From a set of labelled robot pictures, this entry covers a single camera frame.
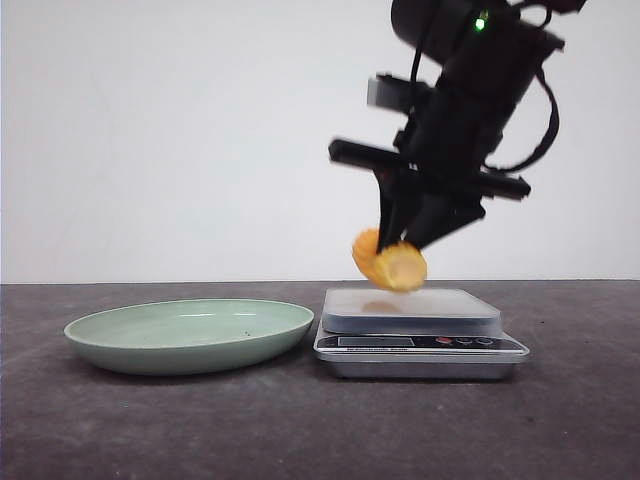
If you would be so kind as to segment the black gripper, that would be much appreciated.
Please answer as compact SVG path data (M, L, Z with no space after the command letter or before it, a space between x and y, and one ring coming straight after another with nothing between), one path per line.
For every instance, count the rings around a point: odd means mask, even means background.
M341 138L329 144L331 161L375 174L377 250L399 243L405 231L405 242L424 249L481 220L486 212L480 196L520 200L531 191L524 179L482 166L502 140L504 119L482 102L433 89L428 101L406 114L392 150Z

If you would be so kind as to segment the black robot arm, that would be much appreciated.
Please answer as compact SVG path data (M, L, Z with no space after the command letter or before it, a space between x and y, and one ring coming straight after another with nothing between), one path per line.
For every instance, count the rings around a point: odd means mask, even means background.
M506 1L396 1L395 34L416 58L441 66L434 84L379 74L367 101L407 118L392 150L336 139L335 162L371 170L380 191L377 252L399 242L422 249L483 218L485 197L519 200L530 192L517 166L488 157L544 61L561 38Z

